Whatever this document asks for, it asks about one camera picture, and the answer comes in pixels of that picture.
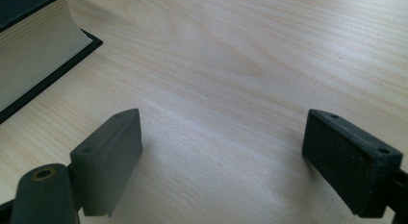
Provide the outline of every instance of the black clamp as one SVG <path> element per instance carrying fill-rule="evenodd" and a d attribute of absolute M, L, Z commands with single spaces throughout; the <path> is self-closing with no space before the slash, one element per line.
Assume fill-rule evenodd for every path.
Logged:
<path fill-rule="evenodd" d="M 354 214 L 408 223 L 408 175 L 402 153 L 330 112 L 310 110 L 302 154 L 336 190 Z"/>
<path fill-rule="evenodd" d="M 141 155 L 139 110 L 108 119 L 71 153 L 71 164 L 47 164 L 26 173 L 15 199 L 0 206 L 0 224 L 79 223 L 112 215 Z"/>

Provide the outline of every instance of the wood grain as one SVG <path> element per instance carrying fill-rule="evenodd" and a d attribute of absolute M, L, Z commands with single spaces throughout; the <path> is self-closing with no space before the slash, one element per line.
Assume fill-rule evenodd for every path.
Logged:
<path fill-rule="evenodd" d="M 0 202 L 139 108 L 144 152 L 114 217 L 82 223 L 391 223 L 353 216 L 301 143 L 313 108 L 408 154 L 406 2 L 69 0 L 104 44 L 0 126 Z"/>

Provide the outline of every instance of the hardcover book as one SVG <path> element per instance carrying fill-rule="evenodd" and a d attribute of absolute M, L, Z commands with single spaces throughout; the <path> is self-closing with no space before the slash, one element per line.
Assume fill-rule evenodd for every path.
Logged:
<path fill-rule="evenodd" d="M 0 0 L 0 123 L 102 44 L 68 0 Z"/>

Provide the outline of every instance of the dark book cover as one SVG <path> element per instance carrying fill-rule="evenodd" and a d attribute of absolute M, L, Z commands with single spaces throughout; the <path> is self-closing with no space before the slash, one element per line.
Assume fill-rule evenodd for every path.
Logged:
<path fill-rule="evenodd" d="M 55 1 L 56 0 L 0 0 L 0 33 Z M 45 79 L 15 100 L 12 104 L 2 110 L 0 112 L 0 124 L 33 100 L 46 88 L 51 86 L 55 81 L 60 79 L 67 71 L 69 71 L 73 66 L 83 60 L 87 55 L 102 44 L 102 40 L 85 31 L 83 32 L 90 39 L 92 39 L 92 42 L 66 63 L 61 65 L 58 69 L 48 75 Z"/>

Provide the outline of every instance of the screw hole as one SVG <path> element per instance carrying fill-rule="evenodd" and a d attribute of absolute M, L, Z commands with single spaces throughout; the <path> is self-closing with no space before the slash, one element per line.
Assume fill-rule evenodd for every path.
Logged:
<path fill-rule="evenodd" d="M 89 154 L 89 153 L 92 153 L 92 152 L 93 152 L 92 148 L 85 148 L 84 149 L 84 153 L 86 153 L 86 154 Z"/>
<path fill-rule="evenodd" d="M 390 154 L 390 151 L 383 149 L 383 148 L 379 148 L 378 152 L 380 152 L 381 154 Z"/>
<path fill-rule="evenodd" d="M 37 182 L 44 181 L 45 179 L 51 178 L 54 174 L 54 168 L 45 168 L 35 173 L 32 177 L 32 180 Z"/>
<path fill-rule="evenodd" d="M 38 178 L 45 178 L 46 176 L 51 174 L 51 170 L 46 169 L 46 170 L 42 170 L 39 173 L 37 173 L 36 177 Z"/>

